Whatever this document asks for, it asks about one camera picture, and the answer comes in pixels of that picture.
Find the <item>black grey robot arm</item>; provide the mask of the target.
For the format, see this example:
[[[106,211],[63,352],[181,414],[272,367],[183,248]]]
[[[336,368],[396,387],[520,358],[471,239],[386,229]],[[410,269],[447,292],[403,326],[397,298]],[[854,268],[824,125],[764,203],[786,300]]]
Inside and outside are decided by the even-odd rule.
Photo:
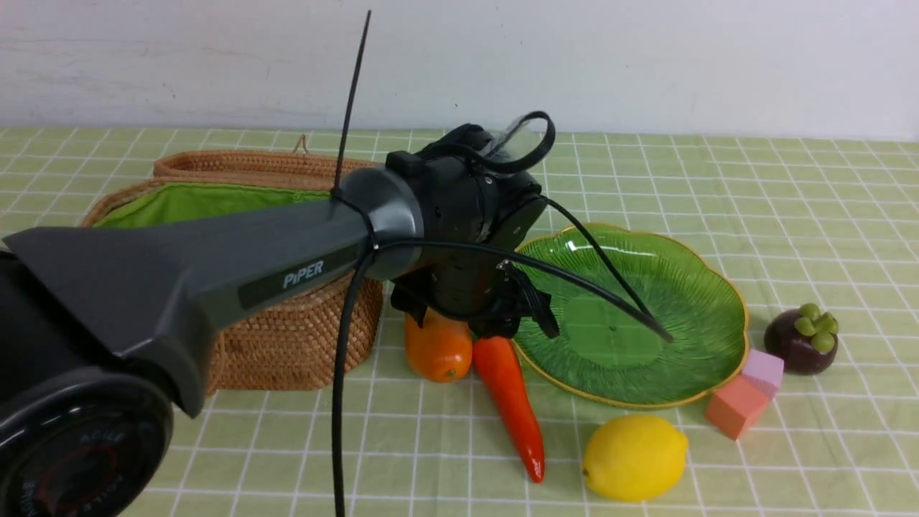
[[[401,311],[511,337],[548,297],[499,268],[541,216],[505,134],[465,124],[416,153],[338,172],[330,196],[141,227],[33,227],[2,251],[2,514],[115,516],[200,413],[220,331],[355,271]]]

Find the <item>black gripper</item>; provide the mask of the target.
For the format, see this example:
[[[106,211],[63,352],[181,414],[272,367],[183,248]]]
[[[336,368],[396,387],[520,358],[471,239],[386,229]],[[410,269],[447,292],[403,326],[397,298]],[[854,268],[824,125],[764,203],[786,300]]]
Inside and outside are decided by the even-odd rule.
[[[391,305],[420,327],[434,313],[468,324],[481,338],[515,337],[522,320],[532,320],[549,338],[560,335],[551,295],[508,259],[459,251],[393,283]]]

